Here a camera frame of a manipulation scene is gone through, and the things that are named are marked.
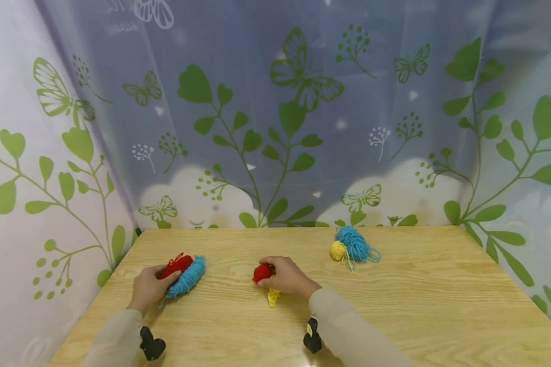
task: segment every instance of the blue yarn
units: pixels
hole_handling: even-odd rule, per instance
[[[163,302],[169,298],[175,298],[178,294],[189,293],[190,290],[202,278],[206,271],[206,259],[204,256],[196,256],[194,262],[180,275],[178,281],[169,287],[166,297],[159,304],[162,308]]]
[[[345,245],[352,260],[379,263],[382,259],[380,252],[365,243],[363,236],[353,227],[338,228],[335,239]]]

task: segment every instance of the yellow yarn ball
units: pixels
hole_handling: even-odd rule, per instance
[[[341,241],[334,241],[331,246],[331,257],[335,261],[341,261],[346,254],[345,245]]]

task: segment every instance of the red yarn ball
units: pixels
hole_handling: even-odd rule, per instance
[[[253,271],[253,282],[257,283],[261,279],[270,278],[274,274],[274,267],[270,264],[261,264]]]

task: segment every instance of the fabric backdrop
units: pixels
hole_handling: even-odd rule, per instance
[[[136,227],[449,224],[551,318],[551,1],[0,3],[0,366]]]

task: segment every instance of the table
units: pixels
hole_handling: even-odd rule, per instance
[[[310,317],[300,298],[274,309],[251,277],[265,255],[287,255],[332,287],[391,339],[417,367],[551,366],[551,321],[487,254],[457,227],[362,227],[380,263],[355,275],[330,259],[334,228],[149,229],[49,364],[81,366],[101,325],[130,298],[141,268],[184,251],[205,255],[198,286],[145,318],[166,352],[143,366],[342,366],[315,355],[302,339]]]

